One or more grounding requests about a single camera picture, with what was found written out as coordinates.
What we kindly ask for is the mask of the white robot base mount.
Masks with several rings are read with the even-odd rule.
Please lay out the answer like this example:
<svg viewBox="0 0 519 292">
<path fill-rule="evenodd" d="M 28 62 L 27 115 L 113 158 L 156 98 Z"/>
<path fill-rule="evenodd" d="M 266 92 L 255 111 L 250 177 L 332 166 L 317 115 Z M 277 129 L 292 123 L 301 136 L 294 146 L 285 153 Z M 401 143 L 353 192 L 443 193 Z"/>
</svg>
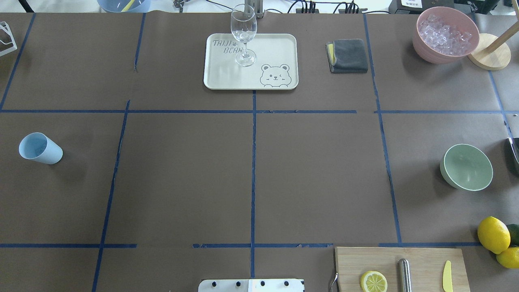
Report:
<svg viewBox="0 0 519 292">
<path fill-rule="evenodd" d="M 303 279 L 206 279 L 199 292 L 304 292 Z"/>
</svg>

